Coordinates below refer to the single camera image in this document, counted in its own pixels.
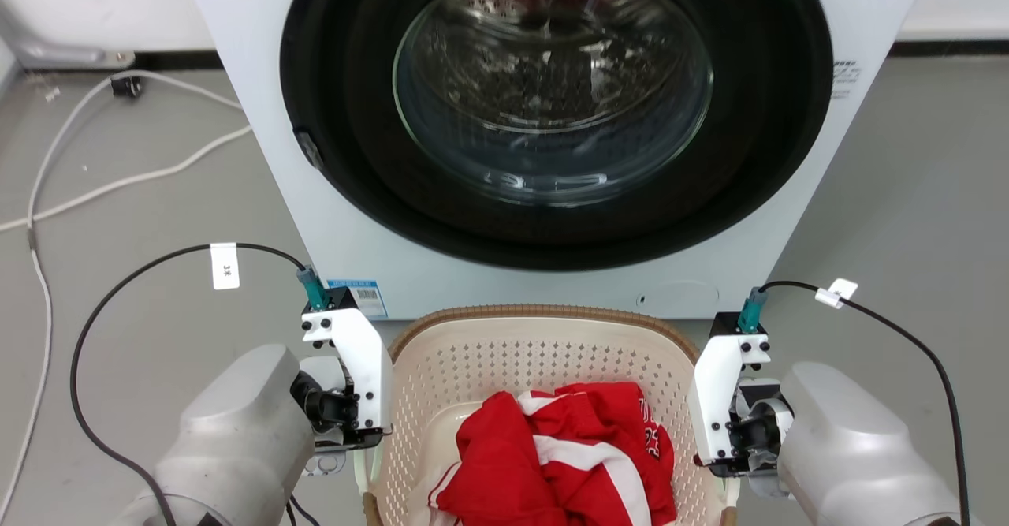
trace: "washing machine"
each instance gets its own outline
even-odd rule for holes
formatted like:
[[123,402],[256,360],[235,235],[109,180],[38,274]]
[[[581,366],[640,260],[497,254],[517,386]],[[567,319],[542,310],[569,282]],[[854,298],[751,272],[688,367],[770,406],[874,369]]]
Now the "washing machine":
[[767,280],[914,0],[196,1],[370,317],[676,319]]

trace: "beige basket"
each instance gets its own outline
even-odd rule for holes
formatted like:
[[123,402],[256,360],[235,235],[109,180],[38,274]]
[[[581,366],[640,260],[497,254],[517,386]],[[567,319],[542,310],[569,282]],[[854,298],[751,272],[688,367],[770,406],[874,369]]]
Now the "beige basket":
[[693,464],[687,408],[697,349],[665,322],[633,313],[558,306],[476,307],[440,311],[411,325],[390,349],[395,433],[383,441],[382,467],[364,497],[370,526],[403,526],[439,413],[506,390],[552,391],[578,382],[634,381],[676,452],[677,525],[727,526],[724,492]]

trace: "cable label tag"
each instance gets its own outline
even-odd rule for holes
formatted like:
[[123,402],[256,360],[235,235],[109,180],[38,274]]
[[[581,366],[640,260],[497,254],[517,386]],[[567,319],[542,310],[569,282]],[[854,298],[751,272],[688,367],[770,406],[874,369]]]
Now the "cable label tag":
[[216,290],[238,287],[238,250],[234,242],[210,245],[210,274]]
[[855,295],[855,290],[858,289],[859,285],[855,282],[838,278],[833,281],[833,284],[830,284],[829,290],[818,289],[816,291],[816,300],[834,309],[840,309],[845,307],[845,304],[840,303],[840,297],[844,297],[846,300],[852,299],[852,296]]

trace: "black cable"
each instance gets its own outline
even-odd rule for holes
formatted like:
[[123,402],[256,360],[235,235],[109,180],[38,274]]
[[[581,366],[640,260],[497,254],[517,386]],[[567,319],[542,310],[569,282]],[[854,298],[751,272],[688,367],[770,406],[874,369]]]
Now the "black cable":
[[316,520],[315,517],[313,517],[311,514],[305,512],[305,509],[302,508],[302,505],[298,504],[298,499],[296,499],[294,495],[292,495],[291,497],[291,504],[295,505],[295,508],[298,509],[299,514],[304,516],[306,520],[311,522],[312,526],[319,526],[318,520]]
[[[263,252],[268,252],[270,254],[274,254],[281,256],[282,258],[288,259],[292,264],[296,265],[299,268],[299,270],[302,271],[305,270],[305,265],[300,262],[297,258],[290,255],[289,253],[282,252],[281,250],[277,250],[275,248],[270,248],[269,246],[262,246],[259,244],[247,244],[245,242],[238,242],[237,244],[235,244],[235,246],[237,246],[238,248],[247,248],[250,250],[260,250]],[[77,393],[77,372],[78,372],[78,365],[80,364],[81,361],[81,350],[84,348],[84,340],[88,336],[88,331],[90,331],[91,325],[94,325],[95,320],[98,318],[98,314],[101,313],[102,309],[104,309],[105,306],[109,303],[109,301],[112,300],[112,297],[114,297],[116,294],[119,293],[119,290],[122,290],[124,287],[126,287],[127,284],[129,284],[133,280],[136,280],[144,272],[147,272],[151,268],[154,268],[155,265],[166,262],[172,258],[176,258],[184,254],[198,252],[200,250],[209,250],[209,249],[210,249],[210,244],[200,244],[199,246],[188,246],[188,248],[183,248],[181,250],[176,250],[174,252],[166,253],[157,259],[151,260],[146,265],[142,265],[142,267],[133,272],[133,274],[130,274],[126,278],[123,278],[122,282],[116,284],[115,288],[112,288],[112,290],[108,294],[106,294],[105,297],[102,297],[102,300],[98,302],[98,306],[95,308],[95,310],[91,311],[91,316],[88,317],[88,321],[84,324],[84,328],[81,329],[81,335],[77,338],[77,345],[74,347],[74,356],[71,358],[70,362],[70,402],[71,406],[74,408],[74,417],[77,418],[78,425],[81,426],[81,430],[84,431],[84,434],[88,436],[88,439],[90,439],[91,442],[94,443],[96,447],[101,449],[103,453],[119,461],[120,463],[126,465],[133,472],[139,475],[140,479],[143,479],[143,482],[147,484],[147,487],[150,488],[151,493],[154,494],[154,498],[157,500],[157,506],[160,507],[161,514],[164,515],[165,526],[176,526],[176,518],[172,514],[172,509],[169,507],[169,501],[166,501],[166,499],[164,498],[164,493],[161,492],[161,489],[160,487],[158,487],[157,482],[154,481],[154,478],[151,477],[149,472],[144,470],[142,466],[134,462],[132,459],[116,452],[114,449],[112,449],[112,447],[106,445],[105,442],[103,442],[101,439],[98,439],[98,435],[96,435],[95,432],[91,429],[91,426],[88,425],[87,419],[84,418],[84,412],[81,411],[81,400],[78,397]]]
[[[791,288],[801,288],[803,290],[810,290],[810,292],[816,293],[819,288],[811,286],[809,284],[803,284],[803,282],[790,282],[787,280],[782,280],[779,282],[768,282],[759,290],[760,293],[764,293],[765,290],[770,288],[777,288],[787,286]],[[935,365],[935,371],[939,374],[939,380],[942,381],[942,390],[945,391],[946,403],[949,405],[949,420],[952,424],[952,441],[954,441],[954,451],[956,453],[957,459],[957,488],[960,491],[960,523],[961,526],[971,526],[971,505],[968,501],[967,494],[967,463],[964,457],[964,433],[960,426],[960,411],[957,409],[957,400],[952,394],[952,384],[949,383],[949,377],[946,375],[945,367],[942,366],[942,362],[936,353],[932,352],[926,343],[918,340],[917,337],[909,333],[906,329],[897,325],[896,322],[890,321],[886,317],[876,313],[869,309],[868,307],[857,304],[851,300],[847,300],[844,297],[838,298],[840,303],[851,307],[856,311],[861,311],[862,313],[872,317],[873,319],[882,322],[882,324],[887,327],[894,329],[902,337],[909,340],[914,346],[918,347],[921,352],[925,353],[925,356],[932,361]]]

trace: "gray floor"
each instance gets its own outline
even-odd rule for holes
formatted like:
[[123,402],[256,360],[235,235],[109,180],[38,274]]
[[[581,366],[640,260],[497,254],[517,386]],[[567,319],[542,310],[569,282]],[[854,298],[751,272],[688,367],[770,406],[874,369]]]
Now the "gray floor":
[[[184,74],[230,95],[224,74]],[[30,78],[0,101],[0,223],[24,214],[44,149],[95,76]],[[48,99],[59,89],[53,99]],[[1009,290],[1009,60],[899,60],[884,67],[776,278],[861,282],[857,297],[905,322],[945,360],[962,404],[975,512],[997,522],[1009,410],[999,369]],[[136,103],[101,99],[53,168],[45,209],[126,175],[176,164],[241,127],[235,110],[151,84]],[[131,187],[37,227],[55,303],[52,373],[39,428],[7,526],[104,524],[140,489],[91,446],[70,410],[70,354],[94,304],[123,276],[188,244],[241,239],[307,258],[251,137],[183,175]],[[242,286],[214,293],[207,257],[149,272],[106,309],[81,369],[95,430],[149,465],[176,434],[180,411],[248,348],[297,339],[304,297],[290,268],[242,253]],[[41,294],[23,230],[0,234],[0,485],[19,447],[38,378]],[[807,295],[775,293],[765,325],[780,376],[798,359],[829,362],[886,401],[916,445],[952,480],[946,411],[929,364],[896,335]],[[400,322],[382,325],[391,338]],[[702,322],[688,322],[693,335]],[[297,494],[324,526],[363,524],[350,472],[303,481]],[[743,525],[807,524],[794,504],[744,495]]]

